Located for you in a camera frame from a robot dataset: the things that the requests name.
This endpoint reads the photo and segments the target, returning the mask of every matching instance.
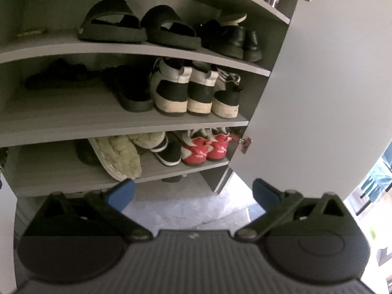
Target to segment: black dress shoe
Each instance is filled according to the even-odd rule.
[[[260,44],[257,40],[255,31],[247,31],[244,41],[244,60],[247,62],[256,62],[261,60]]]
[[[220,26],[216,20],[200,25],[196,30],[203,47],[230,58],[242,59],[246,29],[238,25]]]

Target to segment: floor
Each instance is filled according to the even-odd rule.
[[[234,232],[250,222],[248,207],[255,204],[252,191],[235,173],[219,195],[200,173],[190,173],[178,183],[137,184],[135,197],[123,213],[155,235],[160,229]],[[263,210],[253,207],[251,213],[260,216]]]

